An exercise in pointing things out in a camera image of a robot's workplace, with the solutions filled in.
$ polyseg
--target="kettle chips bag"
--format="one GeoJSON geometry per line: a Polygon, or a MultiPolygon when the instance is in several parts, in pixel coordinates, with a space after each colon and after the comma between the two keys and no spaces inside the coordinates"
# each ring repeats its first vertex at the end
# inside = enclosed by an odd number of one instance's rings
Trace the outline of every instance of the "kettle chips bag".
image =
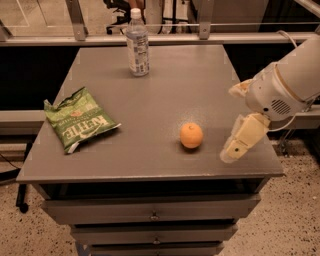
{"type": "Polygon", "coordinates": [[[57,105],[45,100],[44,111],[68,154],[81,142],[121,125],[98,106],[85,87],[57,105]]]}

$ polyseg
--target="drawer handle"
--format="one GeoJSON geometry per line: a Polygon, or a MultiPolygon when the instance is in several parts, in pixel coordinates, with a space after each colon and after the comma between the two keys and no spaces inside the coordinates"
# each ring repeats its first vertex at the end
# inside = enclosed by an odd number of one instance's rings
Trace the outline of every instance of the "drawer handle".
{"type": "Polygon", "coordinates": [[[159,221],[160,217],[157,215],[156,212],[153,212],[153,214],[150,216],[151,221],[159,221]]]}
{"type": "Polygon", "coordinates": [[[156,239],[154,239],[153,244],[154,245],[159,245],[159,244],[161,244],[161,242],[159,241],[158,238],[156,238],[156,239]]]}

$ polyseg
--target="orange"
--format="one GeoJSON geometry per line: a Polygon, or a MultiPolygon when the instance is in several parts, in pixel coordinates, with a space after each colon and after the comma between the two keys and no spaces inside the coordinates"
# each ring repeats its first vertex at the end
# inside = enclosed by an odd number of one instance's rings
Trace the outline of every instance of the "orange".
{"type": "Polygon", "coordinates": [[[186,148],[200,146],[203,139],[201,127],[196,123],[186,123],[180,129],[180,141],[186,148]]]}

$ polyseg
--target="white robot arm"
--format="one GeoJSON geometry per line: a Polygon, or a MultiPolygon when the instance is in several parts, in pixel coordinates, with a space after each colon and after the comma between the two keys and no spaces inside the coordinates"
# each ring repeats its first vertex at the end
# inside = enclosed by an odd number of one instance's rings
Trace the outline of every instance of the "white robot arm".
{"type": "Polygon", "coordinates": [[[306,40],[253,79],[233,86],[229,93],[244,98],[254,113],[236,120],[220,154],[226,163],[238,160],[258,143],[271,121],[294,118],[320,95],[320,36],[306,40]]]}

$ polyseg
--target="water bottle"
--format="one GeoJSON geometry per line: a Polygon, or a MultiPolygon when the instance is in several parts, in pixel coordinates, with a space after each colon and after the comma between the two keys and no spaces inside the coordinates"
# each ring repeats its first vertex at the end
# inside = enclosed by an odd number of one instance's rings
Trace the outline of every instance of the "water bottle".
{"type": "Polygon", "coordinates": [[[129,67],[133,75],[144,76],[149,73],[148,30],[138,8],[131,9],[131,21],[128,25],[127,46],[129,67]]]}

